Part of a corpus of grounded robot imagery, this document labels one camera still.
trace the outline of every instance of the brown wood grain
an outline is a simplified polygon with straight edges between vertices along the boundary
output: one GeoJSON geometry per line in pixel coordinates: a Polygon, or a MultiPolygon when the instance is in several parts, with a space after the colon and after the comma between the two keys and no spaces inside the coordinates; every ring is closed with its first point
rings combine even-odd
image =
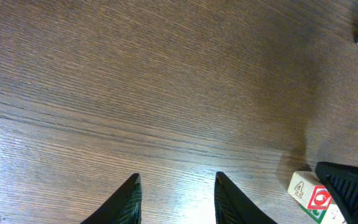
{"type": "Polygon", "coordinates": [[[358,166],[358,1],[0,1],[0,223],[79,223],[132,173],[143,223],[214,223],[225,172],[278,223],[358,166]]]}

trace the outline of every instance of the wooden table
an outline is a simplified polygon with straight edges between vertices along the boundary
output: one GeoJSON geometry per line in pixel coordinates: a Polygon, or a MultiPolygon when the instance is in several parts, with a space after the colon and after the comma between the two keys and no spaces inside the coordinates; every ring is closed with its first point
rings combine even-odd
{"type": "Polygon", "coordinates": [[[132,173],[143,223],[214,223],[225,172],[279,223],[358,166],[358,1],[0,0],[0,223],[79,223],[132,173]]]}

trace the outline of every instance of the wooden surface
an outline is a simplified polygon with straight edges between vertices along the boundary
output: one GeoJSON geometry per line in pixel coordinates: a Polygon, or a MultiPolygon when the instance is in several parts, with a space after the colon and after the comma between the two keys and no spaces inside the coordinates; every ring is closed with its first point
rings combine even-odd
{"type": "Polygon", "coordinates": [[[0,0],[0,223],[79,223],[134,172],[143,223],[214,223],[218,170],[314,223],[286,187],[358,166],[357,35],[356,0],[0,0]]]}

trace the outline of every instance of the red square on block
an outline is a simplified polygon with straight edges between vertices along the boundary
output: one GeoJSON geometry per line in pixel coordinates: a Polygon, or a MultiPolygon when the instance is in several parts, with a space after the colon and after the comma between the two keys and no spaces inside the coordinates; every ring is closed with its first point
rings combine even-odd
{"type": "Polygon", "coordinates": [[[313,194],[311,195],[308,209],[327,210],[332,200],[333,197],[329,194],[325,186],[316,186],[314,187],[313,194]]]}

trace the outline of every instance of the green block side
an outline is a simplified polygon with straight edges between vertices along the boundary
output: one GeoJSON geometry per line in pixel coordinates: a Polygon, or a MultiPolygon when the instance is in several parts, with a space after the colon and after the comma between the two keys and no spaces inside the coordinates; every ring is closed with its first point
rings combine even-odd
{"type": "Polygon", "coordinates": [[[323,218],[327,212],[327,210],[308,210],[302,205],[300,205],[300,207],[302,208],[303,211],[305,211],[312,219],[314,219],[319,224],[323,221],[323,218]]]}

